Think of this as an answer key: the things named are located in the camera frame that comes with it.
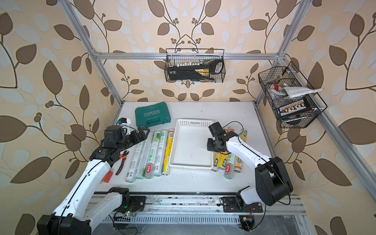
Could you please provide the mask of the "white plastic basket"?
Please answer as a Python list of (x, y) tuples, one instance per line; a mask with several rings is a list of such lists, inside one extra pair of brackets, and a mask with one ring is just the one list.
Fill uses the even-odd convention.
[(180, 118), (176, 121), (168, 165), (170, 167), (211, 170), (214, 153), (207, 150), (212, 138), (212, 120)]

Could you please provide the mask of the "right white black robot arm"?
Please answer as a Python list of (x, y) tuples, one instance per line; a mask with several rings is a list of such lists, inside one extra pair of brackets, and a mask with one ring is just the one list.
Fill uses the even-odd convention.
[(235, 154), (254, 170), (255, 184), (239, 191), (241, 204), (262, 202), (272, 206), (290, 197), (293, 185), (281, 158), (271, 158), (255, 150), (235, 132), (225, 131), (219, 122), (210, 125), (209, 130), (212, 138), (207, 141), (208, 151)]

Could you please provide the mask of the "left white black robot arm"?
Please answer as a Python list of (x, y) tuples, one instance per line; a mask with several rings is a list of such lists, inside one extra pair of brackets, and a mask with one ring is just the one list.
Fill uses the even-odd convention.
[(132, 208), (129, 189), (112, 187), (106, 196), (90, 210), (87, 206), (97, 187), (120, 154), (147, 139), (150, 130), (140, 127), (130, 133), (120, 125), (104, 131), (104, 139), (91, 154), (90, 160), (67, 197), (50, 215), (42, 215), (37, 223), (40, 235), (90, 235), (113, 211)]

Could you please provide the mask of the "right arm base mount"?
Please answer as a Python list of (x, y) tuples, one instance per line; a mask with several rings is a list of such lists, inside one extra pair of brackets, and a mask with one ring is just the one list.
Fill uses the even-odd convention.
[(263, 208), (260, 202), (246, 204), (240, 197), (227, 196), (221, 198), (224, 212), (227, 213), (262, 213)]

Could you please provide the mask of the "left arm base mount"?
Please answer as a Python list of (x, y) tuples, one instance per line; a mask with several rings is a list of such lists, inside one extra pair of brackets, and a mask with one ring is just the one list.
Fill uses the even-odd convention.
[(141, 212), (146, 205), (146, 196), (130, 195), (114, 212)]

